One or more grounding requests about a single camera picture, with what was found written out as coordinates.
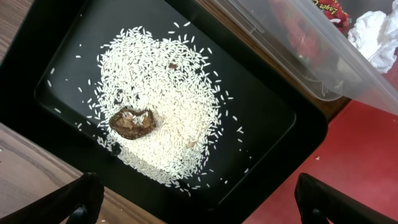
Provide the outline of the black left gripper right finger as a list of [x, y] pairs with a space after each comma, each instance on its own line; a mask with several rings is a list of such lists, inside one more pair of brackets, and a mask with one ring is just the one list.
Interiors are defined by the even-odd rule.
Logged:
[[306, 173], [299, 175], [294, 195], [302, 224], [397, 224]]

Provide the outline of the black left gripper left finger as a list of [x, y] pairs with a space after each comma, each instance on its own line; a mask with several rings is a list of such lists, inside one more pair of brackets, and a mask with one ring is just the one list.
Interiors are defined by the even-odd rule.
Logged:
[[104, 185], [95, 173], [81, 177], [1, 218], [11, 223], [96, 223], [104, 199]]

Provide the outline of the brown food scrap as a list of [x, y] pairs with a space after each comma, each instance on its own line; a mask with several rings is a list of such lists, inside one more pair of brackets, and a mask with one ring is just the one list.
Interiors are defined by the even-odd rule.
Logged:
[[135, 140], [151, 133], [156, 122], [151, 110], [135, 111], [125, 107], [110, 118], [109, 126], [121, 137]]

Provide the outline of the white rice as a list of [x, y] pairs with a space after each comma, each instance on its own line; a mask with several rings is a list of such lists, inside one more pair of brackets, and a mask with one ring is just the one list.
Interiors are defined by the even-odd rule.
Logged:
[[[229, 187], [221, 142], [226, 123], [237, 122], [226, 103], [216, 72], [209, 70], [211, 49], [197, 50], [194, 37], [169, 31], [155, 38], [144, 26], [89, 35], [64, 61], [54, 63], [44, 85], [56, 96], [54, 112], [65, 116], [76, 106], [83, 113], [79, 131], [114, 151], [126, 166], [152, 184], [196, 190]], [[129, 140], [109, 126], [122, 108], [151, 110], [156, 128]]]

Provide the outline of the white tissue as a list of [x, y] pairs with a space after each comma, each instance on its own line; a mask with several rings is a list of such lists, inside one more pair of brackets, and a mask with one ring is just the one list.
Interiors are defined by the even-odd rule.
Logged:
[[397, 1], [390, 14], [368, 11], [358, 17], [348, 40], [379, 73], [387, 73], [397, 60]]

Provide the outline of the red snack wrapper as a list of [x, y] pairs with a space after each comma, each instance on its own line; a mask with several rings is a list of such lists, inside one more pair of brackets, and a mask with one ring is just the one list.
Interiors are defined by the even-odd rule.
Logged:
[[[348, 30], [352, 20], [337, 0], [312, 0], [312, 3], [341, 33]], [[318, 63], [328, 47], [321, 42], [317, 31], [286, 1], [271, 0], [270, 5], [278, 23], [287, 30], [289, 43], [297, 56], [306, 63]]]

